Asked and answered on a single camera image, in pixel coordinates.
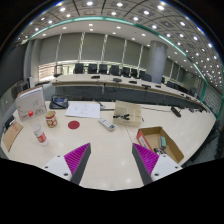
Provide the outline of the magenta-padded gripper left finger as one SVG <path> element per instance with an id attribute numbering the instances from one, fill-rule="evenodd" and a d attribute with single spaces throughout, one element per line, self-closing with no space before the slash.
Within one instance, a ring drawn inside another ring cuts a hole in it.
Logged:
<path id="1" fill-rule="evenodd" d="M 66 155 L 53 157 L 42 169 L 79 185 L 90 154 L 91 144 L 87 143 Z"/>

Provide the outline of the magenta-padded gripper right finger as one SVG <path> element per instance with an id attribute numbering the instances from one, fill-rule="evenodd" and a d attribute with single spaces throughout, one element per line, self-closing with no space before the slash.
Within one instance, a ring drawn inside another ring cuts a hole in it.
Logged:
<path id="1" fill-rule="evenodd" d="M 136 161 L 143 185 L 148 185 L 182 169 L 167 154 L 158 155 L 136 143 L 132 145 L 132 154 Z"/>

